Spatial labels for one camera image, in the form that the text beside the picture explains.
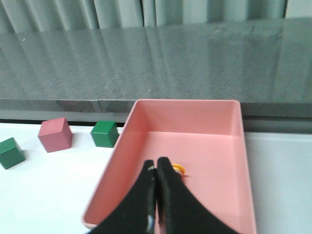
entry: pink tray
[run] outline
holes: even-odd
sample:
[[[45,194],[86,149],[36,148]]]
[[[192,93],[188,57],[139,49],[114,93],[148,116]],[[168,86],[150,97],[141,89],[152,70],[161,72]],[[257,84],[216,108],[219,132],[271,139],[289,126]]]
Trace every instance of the pink tray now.
[[[106,218],[132,187],[144,160],[156,163],[161,156],[185,167],[186,186],[214,215],[239,233],[256,234],[235,100],[138,100],[89,202],[84,225],[92,228]]]

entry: white surface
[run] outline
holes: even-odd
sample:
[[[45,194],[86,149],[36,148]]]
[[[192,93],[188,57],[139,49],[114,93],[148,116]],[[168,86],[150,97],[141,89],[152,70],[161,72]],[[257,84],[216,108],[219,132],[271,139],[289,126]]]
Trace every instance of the white surface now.
[[[94,145],[92,127],[71,126],[72,148],[46,153],[39,127],[0,123],[0,142],[14,137],[27,157],[0,166],[0,233],[87,233],[81,217],[112,149]]]
[[[39,125],[0,123],[27,160],[0,166],[0,234],[84,234],[81,216],[112,149],[71,126],[71,149],[46,153]],[[312,136],[246,133],[258,234],[312,233]]]
[[[259,234],[312,234],[312,135],[246,133]]]
[[[297,17],[312,17],[312,0],[288,0],[286,18]]]

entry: small orange object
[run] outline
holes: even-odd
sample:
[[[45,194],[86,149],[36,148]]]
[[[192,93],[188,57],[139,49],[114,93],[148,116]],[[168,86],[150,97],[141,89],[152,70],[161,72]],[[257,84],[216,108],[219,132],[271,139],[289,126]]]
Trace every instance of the small orange object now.
[[[179,164],[171,164],[172,167],[174,168],[175,172],[177,172],[178,174],[180,174],[180,176],[183,176],[185,174],[185,168]]]

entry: granite surface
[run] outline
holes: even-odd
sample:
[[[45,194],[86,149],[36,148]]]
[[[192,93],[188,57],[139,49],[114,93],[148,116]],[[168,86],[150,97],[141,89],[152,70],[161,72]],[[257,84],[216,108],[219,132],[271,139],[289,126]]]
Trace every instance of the granite surface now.
[[[122,121],[139,98],[311,118],[312,18],[0,34],[0,119]]]

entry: green cube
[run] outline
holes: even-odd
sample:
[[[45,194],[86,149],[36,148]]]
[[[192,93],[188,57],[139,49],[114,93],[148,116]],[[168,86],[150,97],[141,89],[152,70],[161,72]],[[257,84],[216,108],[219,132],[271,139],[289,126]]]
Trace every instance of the green cube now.
[[[93,141],[98,147],[113,148],[119,136],[116,123],[99,121],[91,131]]]
[[[24,160],[25,156],[13,137],[0,142],[0,163],[5,169],[13,167]]]

